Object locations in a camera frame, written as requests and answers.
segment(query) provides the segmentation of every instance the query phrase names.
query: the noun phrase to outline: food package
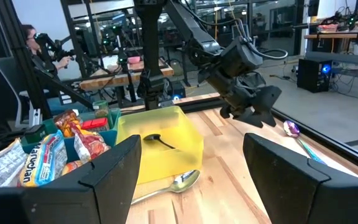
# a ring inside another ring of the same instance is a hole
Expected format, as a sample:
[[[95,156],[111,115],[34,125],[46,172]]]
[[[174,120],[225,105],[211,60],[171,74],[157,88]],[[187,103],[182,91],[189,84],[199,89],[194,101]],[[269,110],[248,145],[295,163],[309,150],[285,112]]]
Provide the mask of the food package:
[[[68,174],[69,172],[79,168],[80,166],[82,166],[82,162],[81,161],[74,161],[74,162],[69,162],[68,164],[65,165],[65,167],[63,168],[63,172],[62,175]]]
[[[74,133],[72,133],[71,127],[68,124],[70,122],[74,122],[76,124],[80,123],[80,119],[73,110],[67,110],[64,113],[59,114],[53,119],[53,121],[55,122],[56,127],[63,132],[63,135],[66,138],[74,136]]]
[[[86,163],[110,149],[100,134],[83,130],[79,124],[73,122],[70,123],[70,127],[75,134],[74,148],[82,163]]]
[[[7,148],[0,151],[0,187],[16,187],[20,171],[27,154],[17,138]]]
[[[62,132],[49,134],[31,150],[20,174],[24,187],[37,187],[60,177],[67,162]]]

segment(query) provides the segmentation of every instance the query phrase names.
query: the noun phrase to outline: red snack bag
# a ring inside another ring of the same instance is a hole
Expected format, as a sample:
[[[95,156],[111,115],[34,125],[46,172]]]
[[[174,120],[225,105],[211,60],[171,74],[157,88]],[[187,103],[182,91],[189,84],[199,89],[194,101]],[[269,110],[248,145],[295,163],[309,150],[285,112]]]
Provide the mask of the red snack bag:
[[[70,122],[69,125],[75,134],[74,148],[82,163],[86,163],[110,149],[100,134],[81,129],[79,124],[73,122]]]

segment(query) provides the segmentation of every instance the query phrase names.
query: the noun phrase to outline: robot workstation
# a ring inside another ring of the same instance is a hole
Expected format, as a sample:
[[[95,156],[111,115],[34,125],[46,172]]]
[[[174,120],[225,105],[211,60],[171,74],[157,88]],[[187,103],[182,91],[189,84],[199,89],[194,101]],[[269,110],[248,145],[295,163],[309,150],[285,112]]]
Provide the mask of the robot workstation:
[[[19,71],[5,79],[20,102],[15,129],[0,123],[0,223],[358,223],[357,159],[277,111],[281,89],[255,71],[286,50],[262,51],[244,19],[206,22],[186,0],[133,0],[140,21],[128,24],[125,8],[109,27],[98,3],[80,1],[87,35],[61,2],[70,36],[52,40],[26,38],[12,0],[0,0],[11,51],[0,71]],[[197,87],[173,80],[162,12],[214,93],[186,97]],[[223,26],[237,32],[225,46],[206,29]],[[73,65],[81,78],[61,80]]]

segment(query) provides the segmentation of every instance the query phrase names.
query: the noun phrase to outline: floor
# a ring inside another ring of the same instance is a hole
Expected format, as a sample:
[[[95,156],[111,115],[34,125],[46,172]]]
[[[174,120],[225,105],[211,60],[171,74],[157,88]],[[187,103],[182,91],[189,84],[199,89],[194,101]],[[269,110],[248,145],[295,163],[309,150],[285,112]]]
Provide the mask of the floor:
[[[274,107],[338,141],[358,140],[358,99],[335,92],[311,93],[297,88],[291,81],[269,76],[292,76],[291,69],[296,65],[296,57],[289,58],[288,62],[287,66],[284,66],[283,62],[266,61],[264,68],[258,70],[269,85],[278,86],[282,90]],[[196,72],[189,73],[192,86],[197,84],[196,76]],[[351,87],[347,85],[349,81],[351,77],[341,77],[341,81],[337,82],[340,92],[349,91]],[[207,83],[202,83],[199,88],[191,88],[186,92],[187,96],[196,96],[212,93],[215,90]],[[348,94],[358,96],[358,78],[355,78]]]

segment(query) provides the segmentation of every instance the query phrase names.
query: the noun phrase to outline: computer tower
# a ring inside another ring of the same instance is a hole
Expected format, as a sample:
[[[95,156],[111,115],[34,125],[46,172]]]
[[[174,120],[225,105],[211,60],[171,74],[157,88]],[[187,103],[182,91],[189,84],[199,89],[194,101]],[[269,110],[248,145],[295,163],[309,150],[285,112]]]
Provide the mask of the computer tower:
[[[328,91],[332,63],[331,60],[299,59],[296,85],[312,93]]]

